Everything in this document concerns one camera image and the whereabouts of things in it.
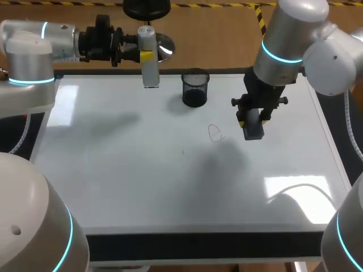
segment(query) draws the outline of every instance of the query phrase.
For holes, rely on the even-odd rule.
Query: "white robotic arm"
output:
[[[141,63],[144,87],[158,87],[154,28],[124,36],[101,15],[96,27],[6,20],[0,24],[0,50],[9,81],[0,82],[0,118],[45,112],[54,106],[53,60],[84,56],[84,61]],[[123,43],[137,47],[122,52]],[[81,227],[48,180],[34,166],[0,152],[0,272],[85,272],[89,251]]]
[[[303,55],[305,73],[314,89],[337,95],[363,80],[363,31],[347,34],[329,24],[330,35],[312,44]]]

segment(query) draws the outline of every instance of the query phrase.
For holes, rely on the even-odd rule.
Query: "yellow tape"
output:
[[[121,7],[122,3],[98,3],[98,2],[26,2],[26,1],[0,1],[0,5],[65,5],[65,6],[113,6],[113,7]],[[255,8],[261,6],[275,6],[276,3],[223,3],[223,4],[171,4],[173,8],[179,7],[248,7]],[[352,7],[363,7],[363,3],[356,2],[330,2],[330,6],[343,7],[343,6],[352,6]]]
[[[140,52],[140,63],[152,60],[154,58],[153,51],[141,51]]]

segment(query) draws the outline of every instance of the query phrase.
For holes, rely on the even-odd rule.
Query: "blue led ring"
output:
[[[43,84],[43,83],[49,83],[49,82],[54,81],[54,78],[50,78],[50,79],[46,79],[46,80],[35,80],[35,81],[16,80],[16,79],[9,78],[9,81],[13,82],[13,83],[18,83],[18,84]]]
[[[72,220],[72,215],[70,214],[70,211],[68,210],[68,207],[67,206],[66,206],[66,208],[67,208],[67,211],[68,211],[68,214],[69,214],[69,220],[70,220],[70,234],[69,234],[68,245],[66,247],[66,250],[64,251],[64,254],[63,254],[61,260],[59,261],[58,265],[56,266],[56,268],[53,269],[52,272],[57,272],[58,269],[61,267],[61,265],[64,262],[64,259],[66,258],[67,254],[68,254],[70,245],[72,243],[72,238],[73,238],[73,220]]]
[[[269,50],[267,50],[267,48],[264,45],[263,41],[262,41],[262,48],[266,52],[267,55],[269,55],[270,57],[274,58],[277,61],[281,61],[281,62],[285,62],[285,63],[299,63],[299,62],[302,62],[302,59],[297,59],[295,61],[292,61],[292,60],[288,60],[288,59],[285,60],[283,58],[279,58],[278,56],[275,56]]]
[[[345,246],[344,242],[343,242],[343,238],[341,237],[340,234],[340,229],[339,229],[339,214],[336,216],[336,230],[338,232],[338,237],[339,237],[339,241],[341,246],[343,247],[345,254],[348,256],[348,258],[352,261],[352,263],[355,265],[356,268],[358,268],[358,270],[360,272],[363,272],[363,268],[356,262],[356,260],[354,260],[354,258],[352,257],[352,255],[349,253],[347,247]]]

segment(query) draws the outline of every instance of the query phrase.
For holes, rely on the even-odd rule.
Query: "yellow label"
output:
[[[154,58],[153,51],[141,51],[140,52],[140,63],[150,61]]]

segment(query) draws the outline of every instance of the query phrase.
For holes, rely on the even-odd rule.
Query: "cable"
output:
[[[20,137],[19,142],[16,144],[16,146],[9,152],[9,154],[15,154],[17,150],[22,146],[25,138],[27,137],[29,126],[30,126],[30,114],[27,115],[27,120],[25,122],[25,127],[22,136]]]
[[[347,123],[349,138],[351,139],[354,150],[356,151],[357,155],[363,162],[363,154],[358,147],[358,144],[356,142],[356,139],[354,138],[354,134],[353,134],[353,130],[352,130],[351,113],[349,110],[349,90],[346,90],[344,92],[344,104],[345,104],[345,122]]]

